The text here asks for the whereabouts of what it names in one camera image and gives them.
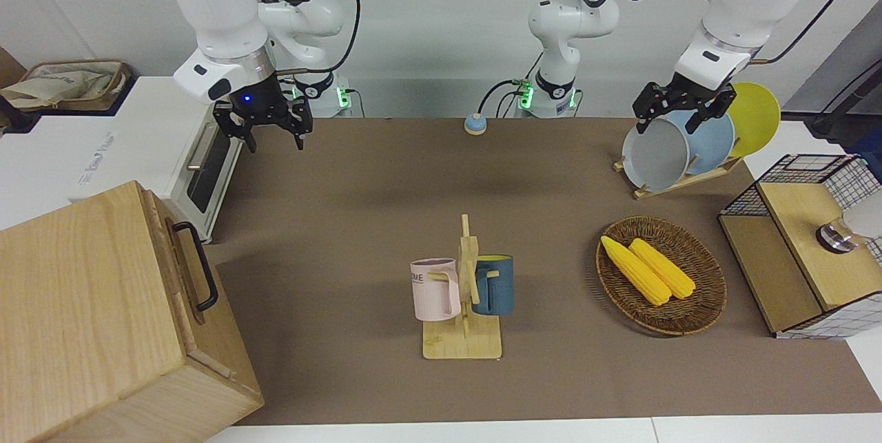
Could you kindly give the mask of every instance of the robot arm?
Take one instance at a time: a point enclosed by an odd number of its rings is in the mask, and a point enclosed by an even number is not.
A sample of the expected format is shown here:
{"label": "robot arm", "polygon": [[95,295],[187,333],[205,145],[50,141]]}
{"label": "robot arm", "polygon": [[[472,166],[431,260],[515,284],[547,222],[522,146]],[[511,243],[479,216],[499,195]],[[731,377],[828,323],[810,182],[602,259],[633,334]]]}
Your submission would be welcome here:
{"label": "robot arm", "polygon": [[533,6],[530,32],[542,42],[542,60],[530,76],[525,110],[537,117],[556,117],[566,110],[582,60],[569,42],[610,34],[618,25],[613,0],[545,0]]}
{"label": "robot arm", "polygon": [[708,13],[675,64],[670,84],[648,83],[634,101],[637,130],[672,110],[696,110],[686,126],[690,133],[725,114],[736,96],[728,84],[732,76],[746,68],[798,1],[708,0]]}
{"label": "robot arm", "polygon": [[227,136],[242,139],[252,152],[256,125],[280,126],[302,149],[303,138],[312,131],[309,104],[303,99],[289,102],[281,92],[267,28],[258,16],[259,1],[280,0],[177,0],[196,31],[198,49],[174,80],[205,103],[229,97],[231,109],[216,108],[215,119]]}
{"label": "robot arm", "polygon": [[283,79],[283,92],[305,96],[313,117],[351,114],[349,80],[330,69],[322,37],[340,34],[343,10],[335,0],[311,0],[293,6],[290,3],[262,3],[260,20],[267,26],[278,69],[313,69]]}

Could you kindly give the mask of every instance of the pink mug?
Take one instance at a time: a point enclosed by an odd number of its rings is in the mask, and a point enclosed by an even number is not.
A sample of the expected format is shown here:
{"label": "pink mug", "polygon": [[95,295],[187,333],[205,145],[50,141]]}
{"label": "pink mug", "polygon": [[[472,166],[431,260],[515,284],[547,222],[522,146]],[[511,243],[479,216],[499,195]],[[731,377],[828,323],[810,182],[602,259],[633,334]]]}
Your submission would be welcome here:
{"label": "pink mug", "polygon": [[454,258],[423,258],[410,263],[413,310],[423,321],[460,315],[460,281]]}

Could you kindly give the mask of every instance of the wooden box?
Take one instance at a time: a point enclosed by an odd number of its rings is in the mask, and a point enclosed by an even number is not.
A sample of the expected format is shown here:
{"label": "wooden box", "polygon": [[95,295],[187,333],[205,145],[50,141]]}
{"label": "wooden box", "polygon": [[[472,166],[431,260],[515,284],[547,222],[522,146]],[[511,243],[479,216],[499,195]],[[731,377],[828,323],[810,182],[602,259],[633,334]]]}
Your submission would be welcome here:
{"label": "wooden box", "polygon": [[879,189],[859,158],[787,156],[721,215],[769,330],[844,338],[882,324],[882,249],[826,251],[815,231]]}
{"label": "wooden box", "polygon": [[0,232],[0,442],[201,442],[263,404],[193,236],[135,182]]}

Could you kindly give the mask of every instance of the wicker tray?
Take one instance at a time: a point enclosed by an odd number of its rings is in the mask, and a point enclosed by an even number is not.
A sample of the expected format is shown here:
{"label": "wicker tray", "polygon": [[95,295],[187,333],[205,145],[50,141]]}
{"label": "wicker tray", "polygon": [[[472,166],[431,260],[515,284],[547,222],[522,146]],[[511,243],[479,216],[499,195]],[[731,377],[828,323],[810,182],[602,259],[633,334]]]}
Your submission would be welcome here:
{"label": "wicker tray", "polygon": [[696,288],[689,298],[671,298],[662,306],[646,302],[597,244],[595,264],[604,290],[613,304],[631,320],[658,333],[683,336],[711,327],[726,308],[726,280],[714,256],[683,227],[655,217],[637,216],[607,227],[605,236],[622,245],[640,237],[693,278]]}
{"label": "wicker tray", "polygon": [[32,78],[32,76],[41,76],[51,72],[68,72],[68,70],[88,70],[88,72],[112,73],[112,78],[101,95],[91,99],[65,99],[48,107],[23,107],[22,112],[46,112],[51,116],[84,116],[78,114],[79,111],[86,113],[85,116],[112,116],[112,114],[101,114],[110,110],[116,104],[117,99],[123,95],[125,84],[132,81],[132,70],[129,66],[113,59],[90,59],[84,61],[59,61],[54,63],[39,63],[28,70],[25,76],[19,79],[19,82]]}

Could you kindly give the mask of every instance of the green led light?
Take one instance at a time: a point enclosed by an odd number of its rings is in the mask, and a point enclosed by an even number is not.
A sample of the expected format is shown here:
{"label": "green led light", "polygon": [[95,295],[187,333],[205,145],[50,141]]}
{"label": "green led light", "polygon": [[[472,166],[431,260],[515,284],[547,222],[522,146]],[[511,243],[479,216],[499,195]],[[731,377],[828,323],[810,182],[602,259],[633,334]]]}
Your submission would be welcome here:
{"label": "green led light", "polygon": [[349,94],[340,86],[337,87],[337,100],[340,102],[340,108],[349,107]]}
{"label": "green led light", "polygon": [[520,108],[523,110],[529,110],[530,106],[533,104],[533,86],[529,83],[526,84],[526,91],[521,94],[520,97]]}

